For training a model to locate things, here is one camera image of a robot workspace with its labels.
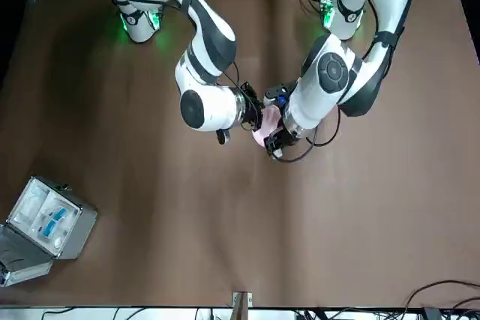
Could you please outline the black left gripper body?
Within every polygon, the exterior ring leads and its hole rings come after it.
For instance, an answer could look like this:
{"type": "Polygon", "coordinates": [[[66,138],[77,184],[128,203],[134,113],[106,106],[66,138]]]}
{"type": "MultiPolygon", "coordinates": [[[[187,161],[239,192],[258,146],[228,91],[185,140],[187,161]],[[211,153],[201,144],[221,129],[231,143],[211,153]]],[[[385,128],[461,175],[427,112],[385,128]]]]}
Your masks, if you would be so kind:
{"type": "Polygon", "coordinates": [[[298,140],[299,139],[292,135],[287,129],[280,129],[275,134],[275,148],[283,149],[285,147],[294,146],[298,140]]]}

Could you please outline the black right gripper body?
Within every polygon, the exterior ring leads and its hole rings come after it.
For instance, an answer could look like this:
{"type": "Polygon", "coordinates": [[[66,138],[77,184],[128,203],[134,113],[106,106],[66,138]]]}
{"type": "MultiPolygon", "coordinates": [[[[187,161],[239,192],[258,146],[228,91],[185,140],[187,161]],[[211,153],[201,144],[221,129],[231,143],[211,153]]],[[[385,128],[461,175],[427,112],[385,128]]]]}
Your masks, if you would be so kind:
{"type": "Polygon", "coordinates": [[[252,89],[244,90],[245,111],[243,122],[249,125],[258,125],[260,121],[260,102],[257,93],[252,89]]]}

